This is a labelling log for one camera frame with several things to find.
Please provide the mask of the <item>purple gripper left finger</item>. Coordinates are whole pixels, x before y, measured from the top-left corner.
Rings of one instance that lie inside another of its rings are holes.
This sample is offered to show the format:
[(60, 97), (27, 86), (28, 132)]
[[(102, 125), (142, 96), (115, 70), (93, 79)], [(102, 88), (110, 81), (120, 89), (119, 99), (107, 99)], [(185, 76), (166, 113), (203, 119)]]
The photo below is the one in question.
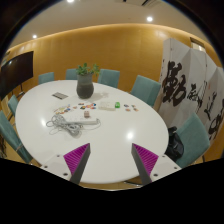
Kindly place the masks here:
[(64, 155), (65, 162), (71, 172), (70, 181), (79, 184), (90, 156), (90, 144), (84, 144)]

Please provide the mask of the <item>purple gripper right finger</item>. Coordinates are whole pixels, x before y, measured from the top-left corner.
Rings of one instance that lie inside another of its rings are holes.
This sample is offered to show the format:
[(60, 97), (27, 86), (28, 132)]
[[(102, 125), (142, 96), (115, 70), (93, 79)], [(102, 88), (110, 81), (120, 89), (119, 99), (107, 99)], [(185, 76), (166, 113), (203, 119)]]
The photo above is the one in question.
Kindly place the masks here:
[(159, 156), (137, 144), (132, 144), (131, 154), (138, 169), (142, 184), (150, 184), (152, 182), (150, 174)]

